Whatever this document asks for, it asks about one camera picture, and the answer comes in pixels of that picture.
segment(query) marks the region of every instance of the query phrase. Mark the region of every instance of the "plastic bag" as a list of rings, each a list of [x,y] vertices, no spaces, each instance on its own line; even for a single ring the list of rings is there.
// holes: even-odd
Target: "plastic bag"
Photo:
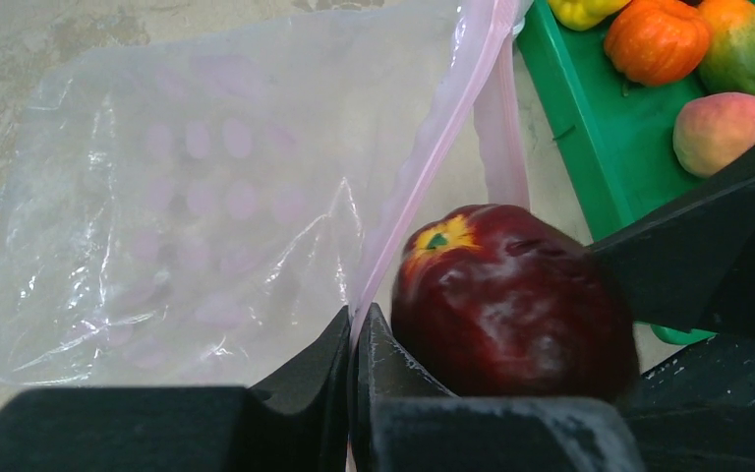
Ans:
[[[344,304],[363,313],[410,224],[483,199],[474,180],[526,205],[528,6],[312,13],[51,73],[5,194],[0,380],[252,384]],[[453,142],[475,147],[474,102],[484,168],[448,159],[470,170],[416,215]]]

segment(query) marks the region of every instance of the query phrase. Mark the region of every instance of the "green plastic bin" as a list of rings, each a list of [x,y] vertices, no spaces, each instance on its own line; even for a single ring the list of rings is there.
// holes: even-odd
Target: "green plastic bin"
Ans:
[[[705,95],[701,82],[692,74],[659,88],[632,87],[624,96],[624,78],[603,49],[612,19],[572,31],[559,25],[546,0],[535,0],[517,39],[595,240],[701,182],[672,151],[675,116]],[[713,335],[654,328],[671,344]]]

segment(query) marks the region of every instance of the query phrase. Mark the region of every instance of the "table surface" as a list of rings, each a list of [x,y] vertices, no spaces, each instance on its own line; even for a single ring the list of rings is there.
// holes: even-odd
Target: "table surface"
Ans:
[[[17,117],[44,73],[97,46],[142,45],[178,40],[205,32],[230,30],[266,19],[326,9],[366,10],[401,0],[0,0],[0,198],[16,138]],[[521,56],[515,59],[523,139],[529,159],[533,211],[583,243],[591,242],[588,227],[574,196],[545,111]],[[462,141],[460,155],[478,156],[472,140]],[[423,209],[440,211],[484,197],[484,186],[462,189],[443,198],[451,179],[461,181],[462,166],[451,165],[428,194]],[[377,301],[388,307],[389,283]],[[652,333],[637,330],[643,369],[671,355],[676,348]],[[302,346],[293,346],[299,350]],[[0,383],[0,406],[18,387]]]

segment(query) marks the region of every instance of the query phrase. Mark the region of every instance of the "peach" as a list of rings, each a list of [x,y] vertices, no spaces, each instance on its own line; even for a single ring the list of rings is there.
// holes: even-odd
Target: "peach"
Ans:
[[[675,118],[672,148],[685,170],[707,178],[755,145],[755,95],[729,91],[687,102]]]

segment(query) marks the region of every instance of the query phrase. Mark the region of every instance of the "orange pumpkin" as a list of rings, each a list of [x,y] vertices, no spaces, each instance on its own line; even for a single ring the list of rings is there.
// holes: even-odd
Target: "orange pumpkin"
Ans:
[[[604,51],[631,82],[658,87],[693,72],[712,35],[699,11],[681,0],[632,0],[612,22]]]

